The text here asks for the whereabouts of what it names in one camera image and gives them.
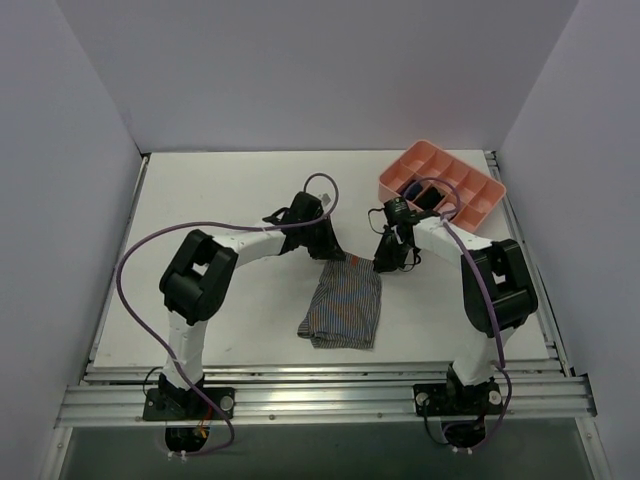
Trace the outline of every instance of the cable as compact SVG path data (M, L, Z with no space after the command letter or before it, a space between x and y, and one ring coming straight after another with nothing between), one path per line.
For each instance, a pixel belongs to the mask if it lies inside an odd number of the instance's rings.
M211 418L213 417L213 409L211 407L209 407L207 409L207 413L204 417L202 417L202 420L200 420L200 422L198 422L198 427L197 430L198 432L200 432L200 435L202 435L202 438L207 438L207 436L209 435L209 425L211 425Z
M313 175L310 175L309 178L307 178L307 180L304 183L305 191L307 189L307 186L309 185L309 182L316 177L323 177L329 180L329 182L331 182L331 185L333 186L333 190L335 193L335 199L331 204L331 207L329 208L329 210L327 210L323 215L316 218L315 220L289 224L289 225L274 225L272 227L245 227L240 225L231 225L228 223L212 222L212 221L181 223L178 225L173 225L173 226L158 230L157 232L147 235L142 240L136 242L129 250L125 252L125 254L122 256L122 259L120 260L120 263L118 264L118 267L116 269L116 291L118 293L118 297L120 297L120 301L122 302L122 305L124 306L125 310L129 313L129 315L131 315L133 320L138 325L140 325L140 327L142 327L144 331L146 331L149 335L151 335L162 346L162 348L164 348L164 350L167 352L167 354L173 361L176 367L176 371L178 372L178 375L180 375L182 380L184 380L184 382L189 386L189 388L193 390L196 393L196 395L198 395L208 406L210 406L213 409L213 411L216 412L218 416L222 418L222 420L224 420L224 422L229 427L229 439L226 442L223 442L218 445L214 445L213 447L207 449L206 451L201 450L199 452L192 452L191 454L189 454L190 456L207 455L215 451L222 450L223 448L227 448L235 440L235 430L233 428L233 425L231 424L231 421L229 420L229 417L224 413L224 411L220 407L218 407L209 397L207 397L204 394L204 392L202 392L202 390L200 390L191 380L189 380L189 377L183 370L182 365L180 365L180 362L178 361L176 353L173 351L171 346L158 333L156 333L156 331L153 330L153 328L151 328L144 320L142 320L142 318L138 315L138 313L133 309L133 307L127 300L127 297L125 296L124 289L122 287L122 272L124 271L124 267L127 264L127 261L131 258L131 255L133 255L143 245L149 243L151 240L154 240L162 235L165 235L170 232L175 232L177 230L182 230L185 228L218 227L218 228L226 228L229 230L237 230L237 231L244 231L244 232L262 232L262 231L268 232L268 231L274 231L274 230L286 230L289 228L300 228L300 227L308 227L311 225L315 225L316 223L323 221L325 218L327 218L329 215L333 213L333 211L335 210L338 204L338 198L340 196L338 185L335 182L335 180L331 178L329 175L327 175L326 173L321 173L321 172L314 173Z
M504 347L502 345L502 337L500 335L500 326L498 325L498 318L496 317L496 312L495 312L495 309L493 308L491 295L489 295L487 286L485 285L484 280L482 279L482 275L480 274L480 270L478 270L478 266L476 265L476 263L473 261L473 258L471 257L471 253L469 253L469 250L467 250L467 247L465 247L464 242L460 239L460 237L456 234L456 232L453 231L453 229L448 223L450 216L456 215L460 211L460 208L462 205L460 193L458 192L458 189L454 187L451 183L437 177L422 177L417 179L414 183L422 183L424 181L440 182L446 185L451 190L451 193L453 193L456 197L455 208L453 210L447 210L446 212L442 212L440 214L440 218L443 220L442 226L445 228L445 230L447 230L451 238L453 238L453 241L456 242L456 244L458 245L458 248L460 248L462 255L464 255L465 260L467 261L467 263L469 264L469 267L471 268L471 271L473 273L473 276L476 279L478 287L480 288L480 293L482 294L482 298L487 307L487 313L489 314L489 321L491 322L491 328L493 329L493 333L496 339L496 348L498 349L498 360L500 362L500 366L502 368L505 368L506 363L504 358Z
M431 441L433 441L433 443L435 443L436 445L442 445L443 447L451 445L451 443L449 443L449 441L441 442L440 440L435 438L433 436L433 434L431 433L431 430L429 430L429 419L427 418L427 406L426 405L422 406L422 417L424 418L424 429L427 431L427 435L429 435L429 438L431 439Z
M160 370L162 367L153 367L151 370L149 370L149 372L147 372L147 376L144 377L144 381L142 382L142 393L144 393L144 398L147 398L147 391L144 389L144 387L147 386L147 382L149 381L149 377L151 375L153 375L153 372Z
M498 362L494 363L494 366L500 371L500 373L502 373L502 375L504 376L507 382L507 398L504 402L504 405L503 405L502 411L500 412L498 420L496 420L496 423L494 424L493 428L486 434L485 438L483 438L476 445L468 449L468 451L474 451L482 447L483 445L486 445L487 441L495 435L495 433L498 431L498 429L502 425L502 421L504 420L504 417L507 413L507 408L509 407L509 402L511 401L511 396L513 395L513 385L511 384L511 378L509 378L509 375L505 370L506 362L504 357L504 345L502 344L502 337L500 335L500 326L498 325L498 318L496 317L496 312L495 312L495 309L493 308L493 302L491 301L491 296L489 295L487 286L485 285L484 280L482 279L480 270L478 270L476 263L473 261L473 258L471 257L471 253L469 253L469 250L467 250L467 248L464 246L464 242L453 231L453 229L449 225L448 220L446 218L444 219L443 226L447 230L449 235L451 235L453 240L456 242L460 250L462 251L462 254L464 255L465 260L469 264L469 267L471 267L471 271L473 272L473 276L475 277L476 282L478 283L478 287L480 287L480 292L482 292L482 298L484 299L484 303L487 307L487 312L489 313L489 320L491 321L491 328L493 329L493 335L496 339L496 348L498 350ZM447 425L443 429L443 434L446 434L447 429L454 425L456 424L450 423L449 425Z
M402 268L399 269L402 273L409 273L411 270L416 268L416 265L420 265L420 263L422 263L422 257L417 253L417 250L417 248L411 249L411 253L413 253L413 263L405 263Z
M378 235L384 235L384 232L379 232L378 230L373 228L373 224L371 223L371 214L373 212L384 212L384 208L371 208L367 212L367 218L369 219L369 226L371 227L371 230L373 230L374 233L377 233Z

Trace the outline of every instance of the fabric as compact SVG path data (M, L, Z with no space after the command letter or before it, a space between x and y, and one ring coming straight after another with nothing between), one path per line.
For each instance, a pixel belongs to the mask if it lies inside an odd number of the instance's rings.
M324 267L298 336L314 348L368 350L380 320L382 282L373 262L347 253Z

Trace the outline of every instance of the pink organizer box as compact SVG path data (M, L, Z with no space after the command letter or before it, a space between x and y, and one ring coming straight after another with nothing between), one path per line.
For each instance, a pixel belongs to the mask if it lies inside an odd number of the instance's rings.
M441 178L456 187L462 205L451 223L468 232L476 231L507 192L506 187L500 182L432 143L420 140L380 175L378 198L383 203L391 200L401 195L415 180L423 177ZM436 212L444 212L454 207L456 197L446 185L426 180L422 182L422 186L423 190L409 202L412 209L422 211L413 202L419 202L420 197L430 187L435 187L443 196L434 208Z

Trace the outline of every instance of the white wall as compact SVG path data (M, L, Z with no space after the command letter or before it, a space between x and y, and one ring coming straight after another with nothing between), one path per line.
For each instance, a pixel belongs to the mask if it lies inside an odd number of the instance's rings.
M0 470L35 478L97 324L140 165L53 0L0 5Z
M499 146L576 0L58 0L143 151Z
M640 472L640 2L581 0L502 148L616 478Z

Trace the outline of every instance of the white table surface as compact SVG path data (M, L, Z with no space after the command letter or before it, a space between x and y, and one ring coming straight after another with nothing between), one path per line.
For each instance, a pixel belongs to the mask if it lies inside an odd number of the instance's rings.
M379 207L378 176L401 151L162 153L149 162L127 241L168 225L216 220L252 225L289 206L313 172L330 174L340 187L332 221L345 251L372 258L380 237L371 231L367 210ZM479 150L452 151L488 173ZM316 179L311 193L331 192ZM211 233L220 230L204 228ZM129 260L123 284L134 309L156 331L168 334L167 311L158 282L187 230L160 237ZM509 236L502 208L476 232ZM423 253L410 273L382 275L382 313L372 351L316 350L296 331L309 307L323 263L304 248L238 269L226 300L207 330L207 366L318 365L442 362L454 359L473 332L464 313L458 269ZM532 315L506 347L511 360L548 358L539 322ZM166 354L126 313L113 295L94 367L156 366Z

